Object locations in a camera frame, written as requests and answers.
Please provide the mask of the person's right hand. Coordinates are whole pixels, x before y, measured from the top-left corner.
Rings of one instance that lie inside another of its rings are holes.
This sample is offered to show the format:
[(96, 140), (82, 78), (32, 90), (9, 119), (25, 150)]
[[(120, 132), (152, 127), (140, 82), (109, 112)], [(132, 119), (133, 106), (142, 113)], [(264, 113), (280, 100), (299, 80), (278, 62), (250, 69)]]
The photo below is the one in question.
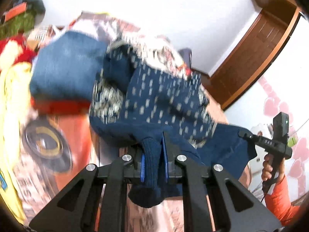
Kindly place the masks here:
[[(261, 178), (263, 181), (267, 181), (271, 179), (272, 175), (271, 172), (273, 171), (273, 167), (270, 165), (270, 158), (271, 155), (267, 154), (264, 157), (264, 162), (263, 162), (263, 170), (262, 170), (262, 175)], [(281, 182), (285, 176), (285, 166), (284, 166), (285, 158), (280, 163), (280, 166), (278, 168), (278, 182)]]

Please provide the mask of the orange sleeved right forearm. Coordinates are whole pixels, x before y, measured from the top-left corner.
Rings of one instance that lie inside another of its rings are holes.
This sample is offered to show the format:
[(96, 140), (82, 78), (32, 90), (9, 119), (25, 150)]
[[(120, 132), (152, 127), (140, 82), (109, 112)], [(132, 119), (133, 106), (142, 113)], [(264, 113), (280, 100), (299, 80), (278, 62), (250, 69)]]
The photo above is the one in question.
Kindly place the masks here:
[(293, 206), (291, 204), (286, 177), (283, 177), (281, 182), (275, 184), (271, 195), (267, 194), (265, 196), (265, 203), (266, 207), (283, 226), (291, 222), (300, 209), (300, 206)]

